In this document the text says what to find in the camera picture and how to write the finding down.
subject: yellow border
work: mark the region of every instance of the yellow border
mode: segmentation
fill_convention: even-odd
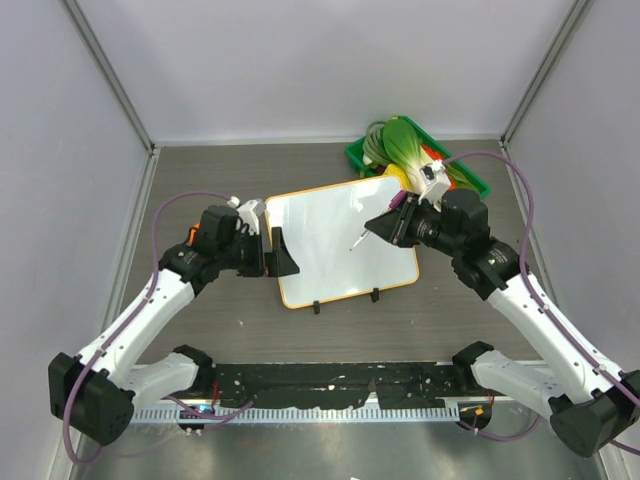
[[[398,179],[398,177],[393,177],[393,176],[389,176],[389,177],[395,178],[396,180],[398,180],[398,188],[399,189],[402,188],[402,184],[400,183],[400,180]],[[315,188],[309,188],[307,190],[298,190],[297,192],[283,193],[282,195],[274,195],[273,197],[267,198],[265,200],[265,204],[267,205],[267,209],[265,210],[265,219],[267,221],[267,233],[269,234],[269,245],[271,245],[271,248],[273,249],[273,239],[271,238],[271,222],[269,221],[270,216],[269,216],[269,207],[268,207],[268,204],[271,200],[274,200],[276,198],[282,198],[282,197],[290,197],[292,195],[299,195],[301,193],[309,193],[309,192],[316,192],[318,190],[326,190],[327,188],[336,187],[338,185],[352,185],[354,183],[369,182],[371,180],[380,180],[380,177],[364,178],[361,180],[353,180],[351,182],[344,182],[344,183],[333,183],[331,185],[326,185],[324,187],[315,187]],[[420,265],[418,264],[418,255],[416,254],[415,247],[413,248],[413,259],[416,262],[416,278],[405,283],[398,283],[398,284],[390,285],[388,287],[381,288],[380,291],[390,290],[392,288],[404,287],[404,286],[412,285],[416,283],[420,278]],[[291,306],[289,305],[289,303],[287,303],[284,290],[282,289],[282,281],[280,278],[278,278],[278,288],[280,289],[280,297],[282,297],[282,303],[284,303],[284,306],[290,310],[298,310],[299,308],[310,307],[313,305],[313,302],[312,302],[312,303],[305,303],[303,305]],[[350,298],[350,297],[358,297],[360,295],[366,295],[367,293],[371,293],[371,292],[360,292],[360,293],[353,293],[351,295],[342,295],[340,297],[332,297],[332,298],[323,300],[320,303],[335,302],[336,300],[343,300],[345,298]]]

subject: yellow vegetable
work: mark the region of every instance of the yellow vegetable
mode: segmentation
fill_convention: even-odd
[[[400,179],[400,185],[402,185],[403,190],[407,190],[408,192],[420,193],[414,191],[413,187],[411,186],[411,182],[409,181],[409,177],[405,175],[400,167],[393,163],[387,166],[383,175],[398,177]]]

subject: robotic arm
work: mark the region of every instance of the robotic arm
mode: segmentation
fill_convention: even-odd
[[[242,277],[279,277],[300,272],[279,228],[272,229],[272,252],[263,252],[259,217],[262,200],[211,206],[186,241],[169,248],[159,262],[155,291],[150,280],[118,319],[75,357],[58,354],[49,365],[51,412],[62,419],[71,388],[96,351],[130,314],[146,302],[83,381],[71,411],[71,426],[101,445],[116,440],[133,414],[165,396],[187,391],[202,394],[213,383],[215,365],[204,352],[183,345],[163,360],[133,369],[162,328],[222,270]]]
[[[444,175],[441,167],[436,162],[433,171],[427,172],[434,184]],[[523,367],[491,345],[476,342],[453,358],[467,381],[499,391],[549,419],[558,437],[584,457],[590,457],[635,423],[640,409],[601,373],[613,375],[637,396],[640,371],[623,373],[599,352],[546,298],[529,272],[531,286],[546,303],[544,309],[538,308],[520,274],[518,253],[490,235],[487,207],[478,194],[465,189],[448,191],[440,204],[435,201],[439,194],[426,197],[433,204],[421,203],[423,197],[408,193],[399,206],[368,221],[365,228],[398,247],[424,244],[452,257],[458,279],[507,317],[552,371],[550,375]],[[561,333],[547,309],[592,354],[600,365],[598,369]]]

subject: gray wood surface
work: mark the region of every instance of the gray wood surface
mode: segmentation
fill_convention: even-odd
[[[499,150],[495,141],[445,144],[454,153]],[[344,144],[164,148],[125,301],[150,274],[150,217],[166,198],[186,190],[267,198],[353,180],[343,150]],[[484,158],[465,163],[491,186],[486,203],[494,235],[515,247],[524,226],[505,167]],[[210,203],[197,197],[170,206],[160,223],[160,251],[182,241]],[[414,285],[382,292],[376,304],[366,295],[324,304],[320,315],[288,310],[275,279],[223,272],[165,327],[142,361],[157,361],[184,343],[220,363],[450,360],[476,340],[516,359],[537,358],[515,327],[457,280],[449,259],[426,248],[418,249],[418,258]]]

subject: whiteboard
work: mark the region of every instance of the whiteboard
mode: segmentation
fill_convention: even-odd
[[[378,177],[271,197],[267,225],[282,227],[298,275],[279,278],[288,308],[331,302],[418,280],[413,248],[398,248],[370,234],[349,251],[364,223],[385,211],[398,191],[396,177]]]

